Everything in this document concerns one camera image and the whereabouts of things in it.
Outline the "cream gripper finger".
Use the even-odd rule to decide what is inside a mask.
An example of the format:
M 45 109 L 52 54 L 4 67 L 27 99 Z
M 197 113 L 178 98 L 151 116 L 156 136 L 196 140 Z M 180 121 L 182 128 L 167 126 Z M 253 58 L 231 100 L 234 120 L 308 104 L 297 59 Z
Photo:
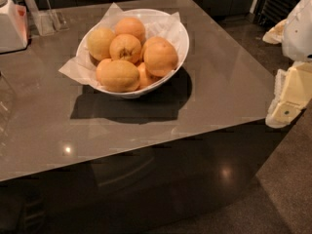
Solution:
M 283 41 L 284 27 L 286 22 L 287 21 L 285 19 L 278 22 L 264 34 L 262 40 L 269 44 L 280 44 Z
M 312 63 L 296 61 L 288 70 L 279 69 L 274 96 L 265 123 L 274 129 L 284 128 L 312 99 Z

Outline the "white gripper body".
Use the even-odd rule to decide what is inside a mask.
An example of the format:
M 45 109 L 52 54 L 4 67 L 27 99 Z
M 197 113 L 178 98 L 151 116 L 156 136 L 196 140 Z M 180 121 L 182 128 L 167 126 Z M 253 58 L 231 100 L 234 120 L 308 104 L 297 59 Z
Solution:
M 294 61 L 312 61 L 312 0 L 300 0 L 288 15 L 282 51 Z

